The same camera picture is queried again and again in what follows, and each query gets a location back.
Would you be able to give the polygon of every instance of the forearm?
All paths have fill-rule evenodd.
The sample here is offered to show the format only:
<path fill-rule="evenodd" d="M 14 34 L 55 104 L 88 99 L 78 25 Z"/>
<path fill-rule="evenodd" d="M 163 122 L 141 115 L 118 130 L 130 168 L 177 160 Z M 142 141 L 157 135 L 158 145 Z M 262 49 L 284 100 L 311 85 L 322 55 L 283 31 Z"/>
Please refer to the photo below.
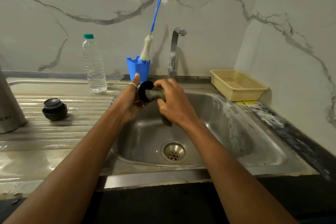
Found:
<path fill-rule="evenodd" d="M 118 107 L 110 107 L 5 223 L 79 223 L 122 128 L 121 115 Z"/>
<path fill-rule="evenodd" d="M 231 224 L 297 223 L 212 135 L 203 121 L 187 124 L 183 129 L 207 167 Z"/>

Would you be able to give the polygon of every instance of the plastic water bottle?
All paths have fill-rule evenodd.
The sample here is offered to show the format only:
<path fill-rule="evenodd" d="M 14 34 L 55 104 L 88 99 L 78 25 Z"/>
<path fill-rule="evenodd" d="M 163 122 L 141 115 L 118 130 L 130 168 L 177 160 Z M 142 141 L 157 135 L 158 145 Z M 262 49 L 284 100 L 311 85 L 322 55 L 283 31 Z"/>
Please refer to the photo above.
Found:
<path fill-rule="evenodd" d="M 86 65 L 86 75 L 91 92 L 100 93 L 107 90 L 103 57 L 97 50 L 93 34 L 84 34 L 83 57 Z"/>

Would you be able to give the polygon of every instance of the basket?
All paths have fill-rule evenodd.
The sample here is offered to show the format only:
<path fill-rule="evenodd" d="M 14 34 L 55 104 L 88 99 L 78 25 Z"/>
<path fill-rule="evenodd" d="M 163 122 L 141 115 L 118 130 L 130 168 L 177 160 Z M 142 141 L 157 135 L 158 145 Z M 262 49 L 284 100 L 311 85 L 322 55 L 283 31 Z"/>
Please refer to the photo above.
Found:
<path fill-rule="evenodd" d="M 211 83 L 230 101 L 258 100 L 267 86 L 237 70 L 211 70 Z"/>

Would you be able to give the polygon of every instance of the person's right arm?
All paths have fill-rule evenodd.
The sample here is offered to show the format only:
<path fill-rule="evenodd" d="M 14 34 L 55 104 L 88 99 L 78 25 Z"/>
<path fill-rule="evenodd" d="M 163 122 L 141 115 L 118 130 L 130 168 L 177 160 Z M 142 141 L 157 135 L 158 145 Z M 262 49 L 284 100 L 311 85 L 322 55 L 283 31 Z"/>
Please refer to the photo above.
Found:
<path fill-rule="evenodd" d="M 166 102 L 157 100 L 160 112 L 179 125 L 195 145 L 231 224 L 298 223 L 198 119 L 174 79 L 156 81 L 154 86 L 162 86 L 166 95 Z"/>

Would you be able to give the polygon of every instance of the sink drain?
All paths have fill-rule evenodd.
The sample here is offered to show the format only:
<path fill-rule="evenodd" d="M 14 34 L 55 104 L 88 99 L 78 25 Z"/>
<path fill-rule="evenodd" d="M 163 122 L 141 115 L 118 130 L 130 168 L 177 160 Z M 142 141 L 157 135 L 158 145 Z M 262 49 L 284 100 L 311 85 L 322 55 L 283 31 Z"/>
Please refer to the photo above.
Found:
<path fill-rule="evenodd" d="M 187 146 L 178 142 L 170 142 L 162 146 L 161 153 L 163 157 L 169 162 L 176 163 L 182 162 L 187 156 Z"/>

